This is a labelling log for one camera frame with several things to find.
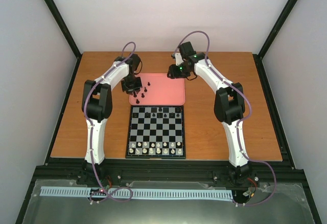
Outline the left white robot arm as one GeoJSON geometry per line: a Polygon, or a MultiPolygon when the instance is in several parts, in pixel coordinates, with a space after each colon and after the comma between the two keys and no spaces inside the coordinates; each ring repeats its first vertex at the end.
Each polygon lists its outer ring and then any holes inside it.
{"type": "Polygon", "coordinates": [[[106,180],[101,164],[105,159],[105,127],[113,109],[112,90],[120,83],[123,92],[134,96],[139,93],[143,86],[135,72],[141,62],[137,54],[119,56],[102,76],[84,83],[82,111],[87,123],[87,152],[83,170],[94,184],[106,180]]]}

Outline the black and grey chessboard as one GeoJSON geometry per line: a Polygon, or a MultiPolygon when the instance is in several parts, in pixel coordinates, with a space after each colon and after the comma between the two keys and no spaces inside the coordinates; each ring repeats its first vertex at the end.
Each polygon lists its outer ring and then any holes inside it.
{"type": "Polygon", "coordinates": [[[130,110],[125,158],[184,160],[186,158],[184,107],[182,105],[132,105],[130,110]],[[161,113],[158,112],[159,107],[162,107],[161,113]],[[180,113],[175,112],[175,108],[177,107],[180,108],[180,113]],[[146,113],[150,114],[149,118],[145,117],[146,113]],[[162,114],[162,118],[158,118],[157,114],[162,114]],[[142,147],[137,147],[138,142],[142,143],[142,147]],[[145,147],[143,145],[144,142],[147,142],[148,146],[145,147]],[[133,154],[129,153],[130,148],[133,148],[133,154]],[[137,148],[140,149],[140,154],[135,153],[137,148]],[[143,154],[143,148],[147,148],[146,154],[143,154]],[[153,148],[153,154],[149,153],[150,148],[153,148]],[[157,148],[161,149],[161,154],[156,153],[157,148]],[[164,148],[168,149],[168,154],[163,153],[164,148]],[[182,155],[177,154],[179,148],[183,151],[182,155]],[[171,149],[175,149],[175,154],[171,154],[171,149]]]}

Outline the right black frame post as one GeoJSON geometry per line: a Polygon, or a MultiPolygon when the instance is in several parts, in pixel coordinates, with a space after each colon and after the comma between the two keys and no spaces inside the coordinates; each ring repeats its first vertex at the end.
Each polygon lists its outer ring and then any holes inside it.
{"type": "Polygon", "coordinates": [[[283,27],[284,23],[286,22],[288,16],[292,12],[294,6],[298,0],[287,0],[286,4],[284,5],[281,13],[279,14],[277,20],[275,21],[271,31],[269,32],[264,44],[262,45],[259,53],[257,54],[259,60],[263,60],[265,55],[267,54],[269,48],[271,47],[272,43],[276,39],[279,31],[283,27]]]}

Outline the pink tray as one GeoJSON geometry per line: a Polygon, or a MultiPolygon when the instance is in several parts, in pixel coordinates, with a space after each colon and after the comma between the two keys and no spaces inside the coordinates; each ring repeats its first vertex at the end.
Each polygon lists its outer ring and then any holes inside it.
{"type": "Polygon", "coordinates": [[[185,103],[185,85],[184,79],[170,79],[165,73],[141,73],[143,87],[134,98],[130,96],[131,105],[184,105],[185,103]]]}

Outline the left black frame post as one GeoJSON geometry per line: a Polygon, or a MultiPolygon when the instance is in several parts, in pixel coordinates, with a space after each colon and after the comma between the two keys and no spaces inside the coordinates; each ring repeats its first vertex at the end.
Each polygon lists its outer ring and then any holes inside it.
{"type": "Polygon", "coordinates": [[[79,48],[77,47],[72,34],[70,33],[56,3],[54,0],[44,0],[45,4],[47,5],[50,13],[52,14],[55,22],[57,23],[60,31],[62,32],[66,42],[68,43],[72,53],[74,54],[74,56],[76,57],[77,60],[81,59],[82,54],[79,50],[79,48]]]}

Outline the black frame post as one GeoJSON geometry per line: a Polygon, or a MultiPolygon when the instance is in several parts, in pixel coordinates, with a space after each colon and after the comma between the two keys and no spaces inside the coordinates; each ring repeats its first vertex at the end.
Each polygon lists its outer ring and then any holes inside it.
{"type": "Polygon", "coordinates": [[[55,22],[57,23],[60,31],[62,32],[66,42],[68,43],[72,53],[74,54],[74,56],[76,57],[77,60],[81,59],[82,54],[79,50],[79,48],[77,47],[72,34],[70,33],[56,3],[54,0],[44,0],[45,4],[47,5],[50,13],[52,14],[55,22]]]}
{"type": "Polygon", "coordinates": [[[292,12],[294,6],[298,0],[287,0],[286,4],[284,5],[281,13],[279,14],[277,20],[275,21],[271,31],[269,32],[264,44],[262,45],[259,53],[257,54],[259,60],[263,60],[265,55],[267,54],[269,48],[271,47],[272,43],[276,39],[279,31],[283,27],[284,23],[286,22],[288,16],[292,12]]]}

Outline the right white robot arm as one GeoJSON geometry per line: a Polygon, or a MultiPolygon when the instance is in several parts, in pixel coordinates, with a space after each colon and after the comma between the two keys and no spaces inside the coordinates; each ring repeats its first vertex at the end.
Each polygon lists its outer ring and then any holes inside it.
{"type": "Polygon", "coordinates": [[[168,78],[189,79],[194,74],[215,93],[214,114],[223,125],[228,143],[229,181],[234,186],[241,185],[251,171],[243,135],[245,99],[242,85],[224,77],[203,52],[197,53],[193,49],[189,41],[179,44],[172,58],[175,63],[168,69],[168,78]]]}

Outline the black aluminium frame base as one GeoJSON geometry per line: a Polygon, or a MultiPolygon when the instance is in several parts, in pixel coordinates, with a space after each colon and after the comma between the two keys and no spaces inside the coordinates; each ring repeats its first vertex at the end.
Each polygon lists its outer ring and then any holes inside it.
{"type": "MultiPolygon", "coordinates": [[[[191,219],[199,217],[201,223],[321,223],[309,183],[303,170],[297,169],[292,159],[285,132],[273,99],[269,81],[258,54],[242,52],[219,52],[218,57],[230,70],[237,65],[251,69],[259,97],[267,109],[266,119],[277,139],[282,161],[272,162],[274,173],[266,166],[254,163],[261,183],[267,187],[259,196],[272,192],[272,182],[276,181],[278,190],[273,192],[271,201],[255,207],[235,207],[224,203],[207,203],[203,208],[199,201],[190,200],[185,204],[169,204],[170,216],[177,219],[177,212],[185,214],[190,210],[191,219]]],[[[98,210],[87,211],[83,205],[72,206],[63,200],[41,197],[37,194],[42,184],[75,183],[78,186],[94,186],[95,178],[82,172],[82,161],[73,158],[53,158],[46,156],[45,163],[35,168],[25,200],[17,217],[17,223],[139,223],[143,209],[130,202],[127,208],[114,210],[112,203],[106,202],[98,210]],[[128,214],[135,211],[135,216],[128,214]]],[[[113,176],[115,184],[139,183],[154,188],[163,186],[170,190],[173,186],[203,186],[238,191],[223,176],[227,174],[227,161],[210,160],[123,160],[106,159],[104,169],[113,176]]]]}

